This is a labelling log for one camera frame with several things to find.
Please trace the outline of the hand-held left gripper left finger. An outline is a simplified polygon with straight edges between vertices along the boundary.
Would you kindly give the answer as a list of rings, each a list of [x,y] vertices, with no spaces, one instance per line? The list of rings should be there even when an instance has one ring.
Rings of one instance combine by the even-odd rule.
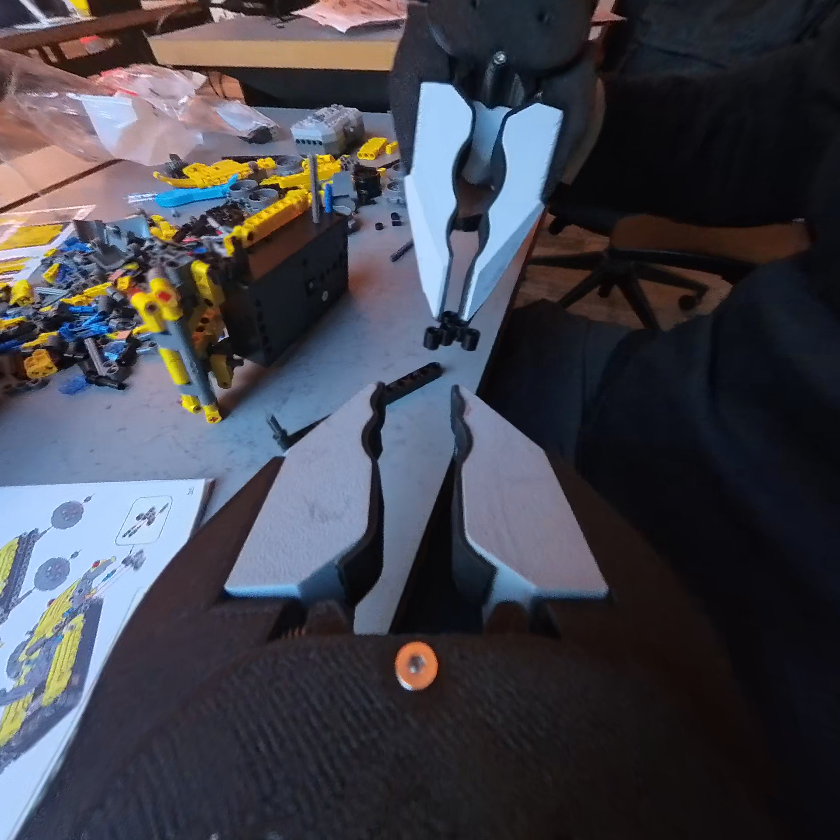
[[[383,569],[381,382],[291,446],[224,585],[234,597],[361,601]]]

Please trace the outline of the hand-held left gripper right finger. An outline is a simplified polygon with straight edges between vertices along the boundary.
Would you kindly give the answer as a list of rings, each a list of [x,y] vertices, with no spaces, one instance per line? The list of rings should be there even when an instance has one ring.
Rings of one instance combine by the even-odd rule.
[[[452,574],[480,607],[602,601],[609,586],[548,456],[461,385],[455,440]]]

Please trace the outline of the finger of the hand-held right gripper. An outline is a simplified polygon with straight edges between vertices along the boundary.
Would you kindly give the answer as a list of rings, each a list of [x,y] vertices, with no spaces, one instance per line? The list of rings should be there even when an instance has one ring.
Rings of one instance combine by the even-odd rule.
[[[508,270],[544,208],[543,189],[563,112],[541,102],[509,112],[493,150],[499,186],[479,225],[479,249],[465,279],[461,320],[470,322]]]
[[[456,87],[437,81],[421,84],[404,191],[419,279],[435,320],[445,310],[453,262],[456,172],[474,125],[474,109]]]

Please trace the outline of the black multi-hole connector block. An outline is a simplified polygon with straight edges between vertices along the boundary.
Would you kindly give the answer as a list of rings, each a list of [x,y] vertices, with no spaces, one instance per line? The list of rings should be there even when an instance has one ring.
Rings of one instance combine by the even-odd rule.
[[[472,328],[454,311],[441,313],[436,323],[426,328],[423,335],[423,346],[429,351],[456,343],[463,350],[472,352],[477,349],[479,341],[480,331]]]

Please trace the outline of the yellow toy brick vehicle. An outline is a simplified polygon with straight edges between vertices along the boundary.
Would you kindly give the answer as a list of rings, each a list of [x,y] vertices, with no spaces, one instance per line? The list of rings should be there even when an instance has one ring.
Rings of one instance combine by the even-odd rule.
[[[249,180],[259,187],[267,172]],[[310,182],[280,188],[266,208],[228,195],[206,202],[177,238],[141,257],[142,290],[131,302],[150,328],[181,408],[223,419],[219,393],[244,362],[268,368],[349,288],[347,224],[325,205],[312,222]]]

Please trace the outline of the long black holed beam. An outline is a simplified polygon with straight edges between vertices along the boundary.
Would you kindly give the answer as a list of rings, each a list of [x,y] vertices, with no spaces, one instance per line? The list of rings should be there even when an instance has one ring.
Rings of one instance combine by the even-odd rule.
[[[379,401],[381,413],[384,413],[387,406],[394,404],[404,397],[424,388],[426,385],[435,382],[445,371],[443,365],[438,362],[429,362],[421,367],[405,374],[403,377],[383,386]],[[271,436],[280,451],[280,455],[286,456],[291,448],[305,438],[318,425],[328,419],[330,415],[323,416],[309,425],[299,428],[294,432],[286,430],[274,414],[266,415],[266,423]]]

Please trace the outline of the grey desk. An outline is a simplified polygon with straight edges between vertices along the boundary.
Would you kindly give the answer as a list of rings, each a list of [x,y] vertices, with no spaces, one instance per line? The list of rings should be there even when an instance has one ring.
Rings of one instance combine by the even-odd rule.
[[[414,257],[391,264],[388,254],[408,238],[408,226],[373,232],[384,200],[363,211],[363,232],[350,237],[350,289],[332,305],[276,365],[262,370],[251,363],[227,393],[223,409],[231,417],[220,425],[189,419],[174,405],[175,393],[162,362],[140,362],[127,395],[105,389],[95,395],[62,396],[52,385],[39,395],[11,397],[2,406],[2,485],[94,485],[139,480],[215,479],[205,516],[212,525],[196,531],[198,548],[222,548],[250,524],[258,490],[277,472],[264,467],[277,447],[268,437],[263,414],[270,409],[300,425],[337,407],[361,385],[407,372],[430,361],[421,346],[428,315]],[[478,316],[482,333],[476,353],[442,352],[448,367],[430,395],[398,404],[395,421],[385,425],[383,478],[393,493],[397,522],[385,528],[385,572],[362,605],[362,624],[376,632],[390,626],[422,531],[440,490],[451,437],[448,386],[477,385],[489,358],[502,314],[517,278],[524,250],[502,278],[500,288]],[[45,736],[35,752],[56,751],[58,766],[38,773],[35,759],[22,758],[2,774],[2,818],[13,807],[24,812],[2,838],[76,838],[75,823],[104,804],[109,783],[175,710],[193,702],[198,690],[214,694],[234,679],[234,709],[269,692],[294,689],[305,678],[321,683],[339,674],[329,654],[357,654],[361,640],[350,635],[281,638],[291,605],[267,601],[229,602],[222,584],[211,585],[209,607],[193,604],[195,586],[209,583],[209,567],[189,550],[157,580],[161,598],[132,591],[126,607],[105,605],[92,649],[91,674],[80,688],[80,703]],[[116,609],[111,638],[108,610]]]

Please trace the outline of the yellow and grey brick assembly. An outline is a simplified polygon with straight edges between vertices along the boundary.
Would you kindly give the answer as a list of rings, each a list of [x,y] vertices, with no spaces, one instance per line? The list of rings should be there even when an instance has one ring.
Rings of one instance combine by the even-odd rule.
[[[363,142],[358,150],[352,150],[348,154],[335,157],[330,154],[317,154],[317,177],[320,182],[330,182],[332,178],[340,173],[346,172],[351,165],[356,163],[369,164],[378,161],[382,157],[393,155],[398,152],[398,142],[389,141],[385,138],[371,138]],[[262,183],[266,185],[279,186],[280,188],[304,187],[309,183],[309,163],[303,160],[291,160],[291,170],[282,174],[279,161],[272,158],[261,158],[255,162],[256,168],[267,172]]]

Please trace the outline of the grey battery block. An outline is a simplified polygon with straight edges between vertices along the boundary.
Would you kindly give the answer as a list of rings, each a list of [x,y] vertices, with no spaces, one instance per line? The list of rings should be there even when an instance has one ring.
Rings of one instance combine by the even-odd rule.
[[[364,141],[364,115],[357,108],[333,104],[321,108],[290,126],[300,154],[340,157]]]

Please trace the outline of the long work table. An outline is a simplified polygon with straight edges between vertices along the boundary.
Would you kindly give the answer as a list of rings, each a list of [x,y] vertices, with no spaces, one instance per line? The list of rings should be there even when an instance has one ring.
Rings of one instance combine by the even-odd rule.
[[[434,46],[456,58],[501,53],[516,69],[569,65],[606,29],[622,25],[623,2],[417,2],[407,21],[366,24],[346,33],[303,16],[278,26],[239,17],[150,37],[154,58],[169,67],[216,69],[362,70],[392,68],[408,26],[418,22]]]

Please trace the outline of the blue brick separator tool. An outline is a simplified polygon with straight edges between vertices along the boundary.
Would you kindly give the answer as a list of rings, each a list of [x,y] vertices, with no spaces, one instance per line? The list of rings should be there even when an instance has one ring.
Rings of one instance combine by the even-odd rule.
[[[231,186],[235,183],[226,182],[221,185],[176,187],[167,192],[158,192],[153,195],[152,201],[162,208],[177,208],[195,203],[206,203],[225,199]]]

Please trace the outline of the white instruction booklet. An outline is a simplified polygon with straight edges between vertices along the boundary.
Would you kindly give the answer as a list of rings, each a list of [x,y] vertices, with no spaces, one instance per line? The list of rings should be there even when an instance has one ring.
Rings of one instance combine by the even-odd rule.
[[[18,835],[57,773],[116,641],[214,483],[2,487],[2,838]]]

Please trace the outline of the loose clear plastic bags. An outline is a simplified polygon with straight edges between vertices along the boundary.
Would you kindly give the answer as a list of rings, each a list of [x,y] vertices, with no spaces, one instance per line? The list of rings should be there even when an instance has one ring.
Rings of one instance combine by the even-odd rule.
[[[2,50],[1,71],[4,153],[31,139],[81,160],[157,165],[194,152],[211,134],[258,145],[278,137],[271,119],[217,95],[191,70],[134,64],[84,78]]]

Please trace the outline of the pile of small brick parts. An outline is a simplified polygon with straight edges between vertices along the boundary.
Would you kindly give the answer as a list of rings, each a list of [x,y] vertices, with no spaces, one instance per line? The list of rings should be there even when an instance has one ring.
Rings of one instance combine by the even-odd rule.
[[[37,391],[68,369],[77,369],[78,390],[124,389],[138,358],[158,350],[131,302],[142,290],[140,259],[180,230],[145,213],[76,221],[38,272],[1,283],[2,398]]]

